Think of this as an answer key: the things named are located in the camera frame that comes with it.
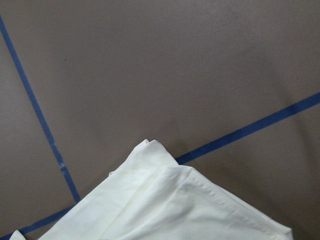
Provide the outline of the cream long-sleeve printed shirt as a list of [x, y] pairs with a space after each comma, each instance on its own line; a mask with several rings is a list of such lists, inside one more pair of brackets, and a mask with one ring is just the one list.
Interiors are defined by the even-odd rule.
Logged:
[[44, 240], [291, 240], [286, 227], [143, 140]]

